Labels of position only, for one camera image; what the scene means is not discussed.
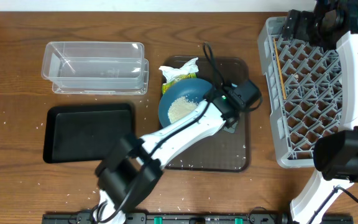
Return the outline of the wooden chopstick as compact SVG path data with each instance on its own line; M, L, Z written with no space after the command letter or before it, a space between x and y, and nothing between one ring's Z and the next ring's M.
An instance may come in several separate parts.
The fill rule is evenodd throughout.
M275 49L275 58L276 58L277 67L278 67L278 74L279 74L279 78L280 78L280 85L281 85L281 89L282 89L283 100L287 100L287 94L285 92L285 85L284 85L284 81L283 81L282 69L281 69L281 65L280 65L277 43L276 43L275 38L273 38L273 46Z

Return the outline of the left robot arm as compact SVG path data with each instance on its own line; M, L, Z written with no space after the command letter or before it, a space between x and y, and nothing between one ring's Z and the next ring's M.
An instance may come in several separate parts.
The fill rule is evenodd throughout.
M235 123L244 107L228 88L212 89L184 118L140 138L130 134L97 166L101 199L91 215L94 223L124 223L160 180L165 166L198 141Z

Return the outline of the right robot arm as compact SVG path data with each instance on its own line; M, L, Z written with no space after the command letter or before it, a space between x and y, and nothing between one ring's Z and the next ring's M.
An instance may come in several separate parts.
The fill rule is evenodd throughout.
M317 140L315 170L290 203L293 223L321 223L338 196L358 183L358 1L317 1L313 11L292 9L282 36L339 54L343 103L338 132Z

